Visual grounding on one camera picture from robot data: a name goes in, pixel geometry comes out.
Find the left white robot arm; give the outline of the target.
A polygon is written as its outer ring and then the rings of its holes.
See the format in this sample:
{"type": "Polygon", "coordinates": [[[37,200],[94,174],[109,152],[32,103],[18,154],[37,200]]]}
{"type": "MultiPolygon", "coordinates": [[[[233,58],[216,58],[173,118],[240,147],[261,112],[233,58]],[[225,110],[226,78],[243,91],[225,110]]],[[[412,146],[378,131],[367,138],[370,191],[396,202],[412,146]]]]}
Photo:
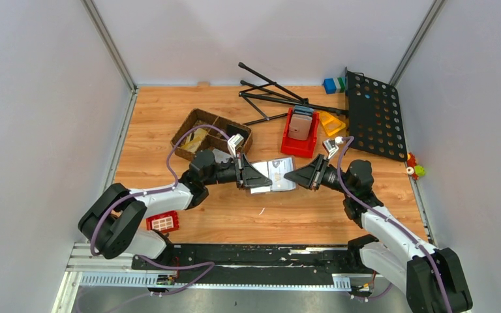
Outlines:
{"type": "Polygon", "coordinates": [[[226,162],[217,162],[210,150],[197,152],[177,183],[156,189],[128,189],[121,183],[110,185],[81,217],[79,231],[89,239],[96,254],[110,260],[123,253],[148,257],[157,269],[167,269],[174,260],[171,242],[155,230],[143,230],[145,219],[184,211],[200,205],[209,195],[208,186],[234,183],[237,188],[270,186],[241,153],[226,162]]]}

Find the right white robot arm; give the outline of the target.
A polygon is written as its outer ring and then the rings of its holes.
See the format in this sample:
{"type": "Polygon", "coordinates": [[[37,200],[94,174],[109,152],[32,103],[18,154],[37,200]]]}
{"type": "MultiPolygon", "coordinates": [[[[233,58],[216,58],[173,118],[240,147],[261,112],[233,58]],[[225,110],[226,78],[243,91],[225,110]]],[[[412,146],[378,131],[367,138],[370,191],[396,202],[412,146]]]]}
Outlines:
{"type": "Polygon", "coordinates": [[[343,171],[318,155],[310,164],[285,174],[309,190],[326,186],[344,194],[347,217],[367,235],[348,242],[349,268],[380,273],[401,290],[412,312],[468,312],[473,300],[461,261],[450,248],[438,248],[413,234],[376,197],[372,166],[351,161],[343,171]]]}

